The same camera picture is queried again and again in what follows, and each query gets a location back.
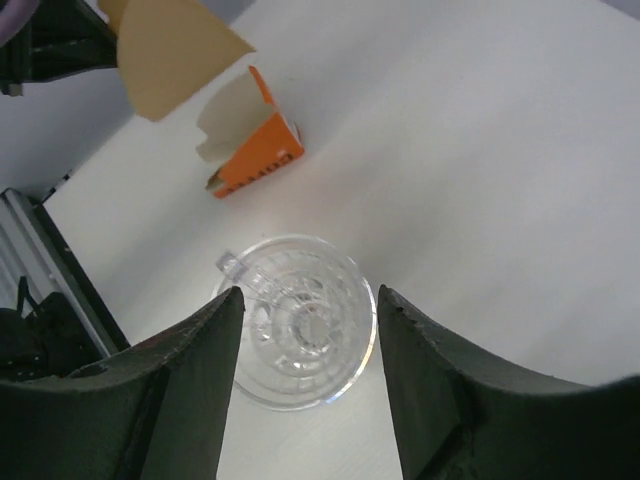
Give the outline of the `clear glass dripper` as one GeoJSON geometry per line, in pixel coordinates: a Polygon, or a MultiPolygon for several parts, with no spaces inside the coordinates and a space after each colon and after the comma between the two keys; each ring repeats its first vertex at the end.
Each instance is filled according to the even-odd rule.
{"type": "Polygon", "coordinates": [[[342,396],[374,349],[369,282],[334,245],[309,235],[263,240],[216,262],[215,293],[237,287],[244,316],[234,386],[274,411],[301,411],[342,396]]]}

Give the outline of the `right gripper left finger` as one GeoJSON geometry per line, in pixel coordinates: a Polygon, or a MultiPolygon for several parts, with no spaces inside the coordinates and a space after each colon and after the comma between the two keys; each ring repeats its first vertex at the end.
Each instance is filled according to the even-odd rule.
{"type": "Polygon", "coordinates": [[[2,478],[215,478],[243,315],[232,287],[67,377],[3,381],[2,478]]]}

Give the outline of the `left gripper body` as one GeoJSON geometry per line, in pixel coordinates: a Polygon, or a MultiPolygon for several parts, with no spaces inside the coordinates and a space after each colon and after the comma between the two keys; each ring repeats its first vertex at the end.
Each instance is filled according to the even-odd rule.
{"type": "Polygon", "coordinates": [[[84,1],[1,3],[1,93],[117,66],[116,35],[84,1]]]}

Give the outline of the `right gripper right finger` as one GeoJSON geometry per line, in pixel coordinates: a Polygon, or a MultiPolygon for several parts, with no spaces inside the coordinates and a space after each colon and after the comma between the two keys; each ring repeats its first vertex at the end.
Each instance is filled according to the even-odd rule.
{"type": "Polygon", "coordinates": [[[586,386],[507,361],[378,293],[393,430],[406,479],[635,479],[639,380],[586,386]]]}

